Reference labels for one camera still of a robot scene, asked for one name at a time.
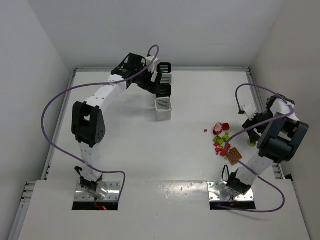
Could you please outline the orange lego plate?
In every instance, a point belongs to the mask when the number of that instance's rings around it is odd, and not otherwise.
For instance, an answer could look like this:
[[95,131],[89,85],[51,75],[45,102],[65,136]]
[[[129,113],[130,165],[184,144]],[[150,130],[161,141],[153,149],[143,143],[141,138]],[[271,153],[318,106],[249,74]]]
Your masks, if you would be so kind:
[[229,163],[233,166],[239,162],[243,157],[240,154],[240,152],[234,147],[229,150],[229,152],[226,154],[226,158],[229,161]]

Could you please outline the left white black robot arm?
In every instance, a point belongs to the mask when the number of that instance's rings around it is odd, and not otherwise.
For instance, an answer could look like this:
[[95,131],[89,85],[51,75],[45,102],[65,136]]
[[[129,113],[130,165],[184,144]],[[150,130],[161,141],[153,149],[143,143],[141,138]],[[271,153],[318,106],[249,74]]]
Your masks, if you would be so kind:
[[99,198],[102,194],[103,175],[92,169],[99,159],[99,143],[106,135],[104,113],[107,107],[131,84],[136,84],[151,94],[160,92],[162,74],[157,72],[160,59],[129,53],[111,71],[107,84],[100,87],[84,102],[76,101],[72,107],[71,132],[79,144],[84,164],[75,170],[80,176],[80,185],[90,195]]

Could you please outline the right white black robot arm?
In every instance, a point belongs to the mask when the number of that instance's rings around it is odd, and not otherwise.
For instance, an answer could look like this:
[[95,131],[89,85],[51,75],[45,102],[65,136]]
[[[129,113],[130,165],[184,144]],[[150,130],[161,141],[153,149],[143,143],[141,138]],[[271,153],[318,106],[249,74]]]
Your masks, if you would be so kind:
[[262,113],[250,105],[240,107],[239,113],[247,116],[242,125],[244,129],[273,118],[276,120],[248,131],[249,139],[257,143],[258,153],[246,166],[230,174],[226,188],[231,196],[245,195],[266,169],[293,158],[309,130],[309,125],[297,118],[294,108],[295,102],[281,94],[268,98],[266,110]]

